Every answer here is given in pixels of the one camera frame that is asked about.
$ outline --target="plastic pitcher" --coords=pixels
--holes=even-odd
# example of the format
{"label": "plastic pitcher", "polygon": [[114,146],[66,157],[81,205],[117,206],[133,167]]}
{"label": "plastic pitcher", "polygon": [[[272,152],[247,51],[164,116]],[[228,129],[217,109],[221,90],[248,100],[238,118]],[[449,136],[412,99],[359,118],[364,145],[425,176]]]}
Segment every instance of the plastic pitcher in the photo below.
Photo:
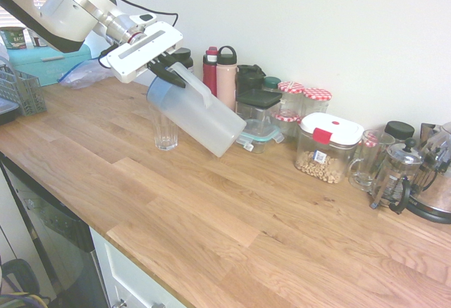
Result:
{"label": "plastic pitcher", "polygon": [[181,63],[174,63],[168,71],[183,78],[186,88],[157,77],[149,86],[147,101],[211,153],[222,156],[245,128],[245,121]]}

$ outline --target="red water bottle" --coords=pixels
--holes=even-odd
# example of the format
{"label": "red water bottle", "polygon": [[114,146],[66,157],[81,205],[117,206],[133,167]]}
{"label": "red water bottle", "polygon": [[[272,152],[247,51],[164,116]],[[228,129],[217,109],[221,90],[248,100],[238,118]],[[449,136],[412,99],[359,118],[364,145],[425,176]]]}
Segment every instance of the red water bottle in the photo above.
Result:
{"label": "red water bottle", "polygon": [[204,78],[203,83],[216,97],[216,62],[218,60],[218,49],[210,47],[204,55]]}

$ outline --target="drinking glass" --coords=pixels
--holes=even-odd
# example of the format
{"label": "drinking glass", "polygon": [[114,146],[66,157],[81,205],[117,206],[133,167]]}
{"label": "drinking glass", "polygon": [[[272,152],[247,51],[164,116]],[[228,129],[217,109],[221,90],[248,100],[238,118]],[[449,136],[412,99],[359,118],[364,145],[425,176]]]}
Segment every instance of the drinking glass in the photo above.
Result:
{"label": "drinking glass", "polygon": [[358,164],[356,172],[349,177],[350,184],[368,192],[382,164],[387,148],[394,143],[395,138],[382,130],[364,131],[359,157],[353,159],[349,164],[349,171],[354,164]]}
{"label": "drinking glass", "polygon": [[149,106],[154,126],[155,146],[162,151],[169,151],[177,147],[177,125],[162,114],[158,109]]}

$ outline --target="pink water bottle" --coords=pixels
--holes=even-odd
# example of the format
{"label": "pink water bottle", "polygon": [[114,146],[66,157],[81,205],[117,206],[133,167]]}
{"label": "pink water bottle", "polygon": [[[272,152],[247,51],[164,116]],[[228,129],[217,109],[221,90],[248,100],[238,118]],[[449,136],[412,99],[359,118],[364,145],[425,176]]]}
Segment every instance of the pink water bottle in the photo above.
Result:
{"label": "pink water bottle", "polygon": [[[229,49],[232,54],[223,54],[223,49]],[[222,46],[218,51],[216,65],[216,91],[217,97],[229,109],[235,110],[235,76],[237,74],[237,54],[233,47]]]}
{"label": "pink water bottle", "polygon": [[216,62],[218,60],[218,49],[210,47],[204,55],[204,78],[202,82],[211,90],[216,97]]}

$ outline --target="drawer handle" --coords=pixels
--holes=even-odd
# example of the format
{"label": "drawer handle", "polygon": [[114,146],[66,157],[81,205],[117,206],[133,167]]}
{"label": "drawer handle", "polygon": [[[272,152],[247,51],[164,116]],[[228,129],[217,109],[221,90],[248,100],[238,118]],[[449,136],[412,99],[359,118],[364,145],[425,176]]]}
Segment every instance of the drawer handle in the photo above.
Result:
{"label": "drawer handle", "polygon": [[63,56],[51,56],[50,58],[42,58],[41,61],[46,62],[46,61],[53,61],[53,60],[61,60],[64,59]]}
{"label": "drawer handle", "polygon": [[127,306],[127,304],[125,303],[125,301],[121,299],[121,301],[119,303],[116,303],[114,306],[112,306],[112,308],[124,308],[126,306]]}

